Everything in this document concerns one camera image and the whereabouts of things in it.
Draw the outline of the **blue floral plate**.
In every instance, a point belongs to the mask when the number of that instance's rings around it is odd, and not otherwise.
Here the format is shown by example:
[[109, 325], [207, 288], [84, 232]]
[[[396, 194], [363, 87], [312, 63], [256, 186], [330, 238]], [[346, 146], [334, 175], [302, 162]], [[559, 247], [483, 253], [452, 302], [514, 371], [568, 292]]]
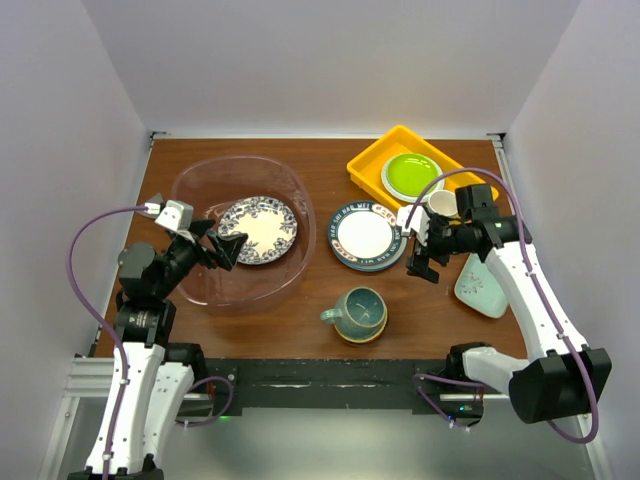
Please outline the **blue floral plate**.
[[241, 199], [227, 209], [218, 222], [218, 232], [227, 237], [246, 234], [237, 261], [257, 266], [284, 256], [295, 242], [298, 223], [292, 209], [268, 196]]

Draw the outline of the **green rimmed lettered plate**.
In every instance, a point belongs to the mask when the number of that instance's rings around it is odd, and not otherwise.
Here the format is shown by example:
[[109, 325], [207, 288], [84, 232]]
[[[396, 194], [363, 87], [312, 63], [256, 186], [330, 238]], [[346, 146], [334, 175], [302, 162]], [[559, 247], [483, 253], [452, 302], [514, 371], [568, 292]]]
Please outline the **green rimmed lettered plate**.
[[332, 215], [328, 242], [334, 255], [371, 258], [406, 250], [408, 240], [396, 229], [396, 214], [373, 201], [343, 205]]

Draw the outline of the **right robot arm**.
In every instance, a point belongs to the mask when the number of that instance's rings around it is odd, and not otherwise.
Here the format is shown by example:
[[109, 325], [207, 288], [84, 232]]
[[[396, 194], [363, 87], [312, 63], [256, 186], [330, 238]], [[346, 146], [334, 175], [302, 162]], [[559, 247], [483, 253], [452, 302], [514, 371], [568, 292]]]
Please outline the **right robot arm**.
[[527, 356], [516, 359], [484, 342], [454, 346], [446, 358], [448, 386], [459, 393], [478, 383], [497, 390], [527, 424], [595, 417], [612, 369], [608, 353], [590, 347], [568, 319], [539, 267], [528, 230], [518, 216], [499, 212], [490, 187], [461, 187], [455, 197], [457, 222], [423, 206], [399, 209], [396, 226], [414, 240], [408, 272], [436, 283], [431, 261], [446, 265], [454, 254], [477, 255], [507, 298]]

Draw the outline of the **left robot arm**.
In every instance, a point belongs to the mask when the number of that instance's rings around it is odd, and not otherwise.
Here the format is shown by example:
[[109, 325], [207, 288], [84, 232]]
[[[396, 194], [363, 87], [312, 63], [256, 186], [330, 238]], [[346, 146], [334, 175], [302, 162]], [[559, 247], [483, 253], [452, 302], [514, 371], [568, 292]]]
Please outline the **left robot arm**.
[[197, 265], [231, 270], [248, 237], [221, 236], [213, 221], [173, 232], [162, 253], [144, 242], [118, 256], [117, 312], [104, 331], [114, 341], [107, 403], [94, 446], [74, 479], [161, 479], [168, 436], [188, 392], [210, 382], [197, 344], [169, 341], [176, 307], [169, 294]]

